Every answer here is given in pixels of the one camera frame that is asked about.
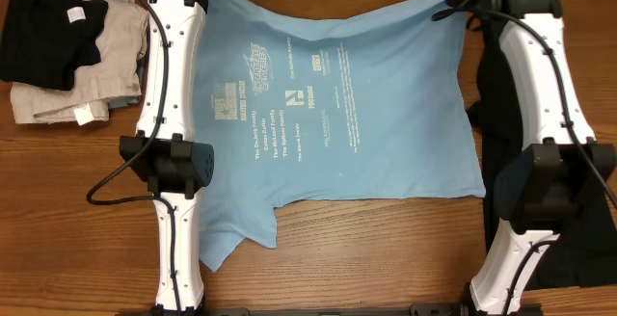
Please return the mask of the light blue printed t-shirt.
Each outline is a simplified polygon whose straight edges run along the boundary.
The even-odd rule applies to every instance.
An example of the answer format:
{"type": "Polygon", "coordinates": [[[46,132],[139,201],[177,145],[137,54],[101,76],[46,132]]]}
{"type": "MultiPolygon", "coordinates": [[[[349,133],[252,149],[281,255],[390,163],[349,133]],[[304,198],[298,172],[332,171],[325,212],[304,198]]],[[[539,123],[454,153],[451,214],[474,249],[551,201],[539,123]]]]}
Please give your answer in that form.
{"type": "Polygon", "coordinates": [[[200,257],[277,244],[296,200],[483,197],[458,84],[466,18],[407,0],[309,20],[209,0],[196,60],[196,138],[214,148],[200,257]]]}

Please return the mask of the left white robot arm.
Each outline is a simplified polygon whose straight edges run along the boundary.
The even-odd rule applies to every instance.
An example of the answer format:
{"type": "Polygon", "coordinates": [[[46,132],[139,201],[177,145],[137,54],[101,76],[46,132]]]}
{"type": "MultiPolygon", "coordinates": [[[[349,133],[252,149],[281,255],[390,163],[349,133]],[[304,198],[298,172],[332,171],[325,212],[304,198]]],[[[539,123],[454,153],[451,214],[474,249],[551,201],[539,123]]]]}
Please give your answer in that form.
{"type": "Polygon", "coordinates": [[[196,139],[195,63],[207,0],[147,0],[148,75],[134,136],[121,157],[148,186],[157,215],[160,278],[153,315],[202,315],[201,197],[214,170],[210,144],[196,139]]]}

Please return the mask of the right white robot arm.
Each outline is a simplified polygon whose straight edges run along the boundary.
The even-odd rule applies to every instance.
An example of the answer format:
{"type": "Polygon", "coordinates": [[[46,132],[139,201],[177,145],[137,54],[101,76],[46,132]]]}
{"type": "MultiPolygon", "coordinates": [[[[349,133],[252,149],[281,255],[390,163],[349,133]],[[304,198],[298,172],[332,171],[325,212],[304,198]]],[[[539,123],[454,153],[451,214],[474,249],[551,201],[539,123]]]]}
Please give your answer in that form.
{"type": "Polygon", "coordinates": [[[560,0],[446,0],[445,19],[478,19],[488,254],[457,303],[414,304],[414,315],[539,315],[521,297],[544,256],[593,198],[613,202],[612,145],[597,141],[577,100],[560,0]]]}

